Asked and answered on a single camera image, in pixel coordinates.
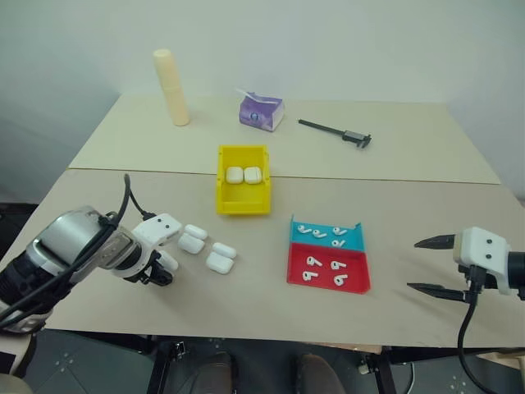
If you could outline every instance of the gray floor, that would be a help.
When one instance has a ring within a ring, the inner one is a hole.
[[[290,394],[290,361],[303,353],[325,358],[349,394],[377,393],[375,378],[358,374],[360,355],[351,351],[284,341],[191,338],[185,343],[189,353],[172,366],[165,393],[189,392],[194,371],[206,357],[220,350],[229,351],[238,362],[238,393]],[[469,357],[468,362],[498,393],[523,393],[517,370],[476,357]],[[151,357],[74,334],[43,330],[38,334],[37,351],[25,381],[37,394],[142,394],[152,368]],[[398,393],[407,387],[409,368],[392,368]],[[419,362],[415,370],[413,394],[480,393],[463,375],[455,358]]]

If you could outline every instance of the tissue box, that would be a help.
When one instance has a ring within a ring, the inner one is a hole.
[[[239,120],[248,126],[274,131],[284,114],[282,99],[247,93],[240,104]]]

